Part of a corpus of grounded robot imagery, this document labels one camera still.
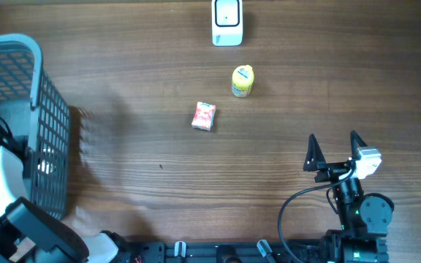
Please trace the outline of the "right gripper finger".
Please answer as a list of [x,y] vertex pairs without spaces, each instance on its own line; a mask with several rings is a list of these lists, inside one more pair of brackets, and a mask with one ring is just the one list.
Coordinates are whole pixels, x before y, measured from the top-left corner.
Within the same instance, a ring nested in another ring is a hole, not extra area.
[[355,131],[350,131],[350,145],[352,150],[352,158],[357,158],[357,149],[366,147],[367,144],[361,139],[360,135]]
[[308,150],[303,164],[305,172],[325,169],[325,158],[314,134],[308,138]]

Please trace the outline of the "yellow bottle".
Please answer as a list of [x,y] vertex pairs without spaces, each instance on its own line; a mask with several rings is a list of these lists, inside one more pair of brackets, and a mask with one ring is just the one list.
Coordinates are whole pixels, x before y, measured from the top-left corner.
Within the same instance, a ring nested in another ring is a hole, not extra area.
[[251,93],[253,83],[254,71],[250,65],[239,66],[232,73],[232,93],[236,97],[248,96]]

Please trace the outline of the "red white tissue pack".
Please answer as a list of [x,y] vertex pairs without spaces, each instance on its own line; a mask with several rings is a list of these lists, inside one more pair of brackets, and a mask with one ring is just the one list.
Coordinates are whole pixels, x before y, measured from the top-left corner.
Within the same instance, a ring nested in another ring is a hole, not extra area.
[[210,131],[213,126],[215,113],[215,105],[198,102],[191,126],[195,129]]

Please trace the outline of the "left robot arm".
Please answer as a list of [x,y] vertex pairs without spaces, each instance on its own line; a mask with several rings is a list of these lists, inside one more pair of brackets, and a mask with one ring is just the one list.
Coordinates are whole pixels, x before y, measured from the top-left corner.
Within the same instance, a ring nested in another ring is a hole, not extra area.
[[[37,157],[12,136],[10,128],[0,125],[0,146],[7,140],[9,146],[27,155],[28,173],[48,172],[48,177],[60,175],[67,165],[69,151],[56,150],[51,142],[48,148],[54,153],[45,152],[41,142],[36,152],[45,157]],[[27,237],[35,246],[20,258],[21,262],[130,262],[131,252],[121,236],[103,231],[93,237],[81,238],[76,232],[48,214],[37,204],[25,197],[18,197],[4,207],[0,216],[0,262],[9,262],[17,252],[16,240]]]

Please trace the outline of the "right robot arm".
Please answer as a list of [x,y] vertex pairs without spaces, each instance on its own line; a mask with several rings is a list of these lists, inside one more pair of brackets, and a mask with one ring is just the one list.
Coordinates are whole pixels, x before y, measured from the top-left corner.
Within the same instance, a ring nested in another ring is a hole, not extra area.
[[341,229],[328,230],[306,256],[310,262],[388,263],[385,238],[394,203],[383,194],[365,194],[360,183],[379,168],[382,155],[355,131],[350,140],[352,156],[328,163],[315,136],[308,139],[303,169],[315,172],[317,183],[330,184]]

